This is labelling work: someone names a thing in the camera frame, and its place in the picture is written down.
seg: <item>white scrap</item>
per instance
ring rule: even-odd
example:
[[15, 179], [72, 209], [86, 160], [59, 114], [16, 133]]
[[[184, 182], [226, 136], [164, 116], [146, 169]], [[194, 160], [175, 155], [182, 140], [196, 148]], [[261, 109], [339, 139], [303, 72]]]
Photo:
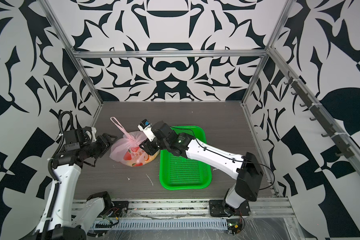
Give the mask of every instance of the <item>white scrap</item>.
[[149, 180], [151, 181], [152, 183], [152, 186], [154, 185], [154, 183], [152, 182], [151, 178], [146, 174], [146, 176], [149, 178]]

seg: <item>green basket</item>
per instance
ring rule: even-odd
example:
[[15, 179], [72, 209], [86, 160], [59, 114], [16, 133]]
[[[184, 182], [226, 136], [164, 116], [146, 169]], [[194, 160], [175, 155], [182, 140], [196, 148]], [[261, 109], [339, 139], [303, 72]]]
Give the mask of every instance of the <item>green basket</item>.
[[[205, 132], [201, 127], [178, 126], [177, 128], [182, 128], [172, 128], [177, 134], [185, 132], [206, 143]], [[164, 188], [168, 190], [203, 189], [211, 181], [211, 167], [208, 164], [184, 157], [175, 157], [167, 150], [161, 151], [160, 183]]]

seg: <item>patterned wall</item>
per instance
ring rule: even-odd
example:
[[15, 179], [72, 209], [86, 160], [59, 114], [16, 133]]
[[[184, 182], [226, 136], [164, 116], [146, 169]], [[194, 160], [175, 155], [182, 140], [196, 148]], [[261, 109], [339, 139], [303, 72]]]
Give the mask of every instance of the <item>patterned wall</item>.
[[86, 126], [97, 107], [39, 4], [0, 0], [0, 239], [23, 237], [43, 213], [59, 113]]
[[90, 58], [104, 101], [241, 100], [260, 57]]
[[72, 45], [81, 51], [264, 49], [284, 3], [50, 0]]
[[[360, 146], [360, 1], [298, 0], [277, 51]], [[272, 60], [247, 106], [307, 239], [360, 238], [360, 176]]]

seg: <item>floor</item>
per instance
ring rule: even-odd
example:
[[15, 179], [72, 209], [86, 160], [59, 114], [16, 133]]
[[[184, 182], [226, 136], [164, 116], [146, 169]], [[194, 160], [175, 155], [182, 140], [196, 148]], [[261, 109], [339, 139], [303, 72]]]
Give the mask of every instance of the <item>floor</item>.
[[[98, 134], [107, 132], [122, 137], [122, 132], [110, 121], [116, 117], [128, 132], [138, 131], [144, 119], [151, 123], [163, 120], [170, 126], [196, 125], [206, 134], [209, 145], [258, 157], [243, 110], [238, 101], [226, 102], [106, 102], [95, 123]], [[77, 181], [75, 199], [108, 191], [113, 199], [161, 198], [223, 198], [235, 180], [224, 172], [212, 170], [212, 182], [205, 189], [167, 190], [159, 181], [160, 156], [141, 167], [129, 167], [109, 158], [106, 153], [96, 167], [84, 165]], [[265, 177], [261, 187], [268, 186]], [[259, 197], [271, 197], [270, 189], [259, 191]]]

